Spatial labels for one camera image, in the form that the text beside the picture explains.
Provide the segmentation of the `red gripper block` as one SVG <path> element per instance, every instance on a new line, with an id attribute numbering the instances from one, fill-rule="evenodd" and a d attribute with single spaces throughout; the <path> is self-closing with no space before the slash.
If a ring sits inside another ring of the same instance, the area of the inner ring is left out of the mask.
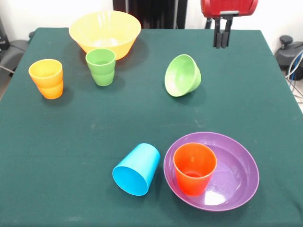
<path id="1" fill-rule="evenodd" d="M 254 13 L 257 4 L 258 0 L 201 0 L 201 10 L 204 17 L 214 18 L 213 47 L 217 49 L 228 47 L 233 15 L 250 16 Z M 226 25 L 221 34 L 220 16 L 222 15 L 224 15 L 223 19 L 226 20 Z"/>

